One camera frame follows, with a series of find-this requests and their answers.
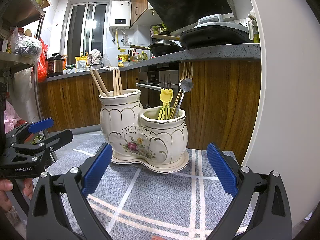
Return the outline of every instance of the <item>plaid tablecloth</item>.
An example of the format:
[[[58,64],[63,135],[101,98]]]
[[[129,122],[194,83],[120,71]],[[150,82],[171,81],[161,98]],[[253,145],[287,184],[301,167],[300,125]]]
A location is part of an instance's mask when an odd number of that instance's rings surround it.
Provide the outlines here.
[[[104,142],[103,136],[89,136],[47,171],[56,175],[81,165]],[[204,240],[211,233],[232,197],[224,192],[206,151],[188,152],[188,166],[173,174],[154,173],[143,165],[108,166],[88,201],[114,240],[151,240],[151,235],[168,240]],[[233,152],[224,154],[234,158]],[[73,230],[81,234],[66,194],[62,198]],[[239,233],[246,230],[251,216],[250,206]]]

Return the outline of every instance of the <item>gray granite countertop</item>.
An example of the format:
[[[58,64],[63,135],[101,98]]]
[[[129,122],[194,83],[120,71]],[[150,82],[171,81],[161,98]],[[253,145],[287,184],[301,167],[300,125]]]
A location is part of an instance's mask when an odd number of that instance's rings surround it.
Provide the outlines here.
[[[169,62],[183,62],[183,61],[204,61],[204,60],[221,60],[221,59],[239,59],[246,61],[258,61],[261,60],[260,44],[246,43],[246,44],[228,44],[219,46],[210,46],[199,49],[183,50],[148,60],[143,60],[132,64],[128,67],[120,68],[121,71],[135,69],[139,67],[145,67],[150,65],[157,65]],[[107,70],[99,69],[99,73],[107,72]],[[76,77],[82,75],[90,75],[89,71],[75,72],[69,74],[63,74],[55,77],[47,78],[44,82],[50,82],[54,80]]]

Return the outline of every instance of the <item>built-in oven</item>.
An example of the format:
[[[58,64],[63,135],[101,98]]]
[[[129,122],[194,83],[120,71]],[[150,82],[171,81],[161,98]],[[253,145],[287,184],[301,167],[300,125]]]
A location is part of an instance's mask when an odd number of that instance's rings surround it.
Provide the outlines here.
[[[171,106],[173,106],[179,92],[179,70],[139,72],[139,83],[136,86],[141,91],[140,101],[144,109],[162,106],[162,102],[160,101],[160,82],[164,83],[164,78],[167,80],[169,77],[173,90],[173,99],[171,101]]]

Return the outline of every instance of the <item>black range hood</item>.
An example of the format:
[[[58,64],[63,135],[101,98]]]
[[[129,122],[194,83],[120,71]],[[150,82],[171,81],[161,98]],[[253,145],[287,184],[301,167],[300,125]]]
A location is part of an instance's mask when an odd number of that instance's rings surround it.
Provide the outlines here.
[[[236,11],[233,0],[148,0],[159,17],[173,32],[198,22],[198,19],[212,14]]]

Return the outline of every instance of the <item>silver bolt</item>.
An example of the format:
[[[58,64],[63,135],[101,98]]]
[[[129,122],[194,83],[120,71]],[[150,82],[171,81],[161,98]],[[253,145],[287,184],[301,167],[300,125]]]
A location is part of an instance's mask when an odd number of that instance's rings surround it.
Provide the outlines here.
[[[76,174],[78,171],[79,171],[79,168],[78,168],[78,167],[73,167],[73,168],[70,169],[70,172],[71,172],[72,174]]]
[[[241,171],[244,173],[248,173],[250,171],[250,169],[247,166],[242,166]]]
[[[275,177],[279,177],[279,175],[280,175],[279,172],[277,172],[277,171],[273,171],[272,174],[273,174],[273,176],[275,176]]]
[[[48,176],[48,173],[47,173],[46,171],[44,171],[44,172],[42,172],[42,173],[40,174],[40,177],[41,177],[41,178],[45,178],[46,176]]]

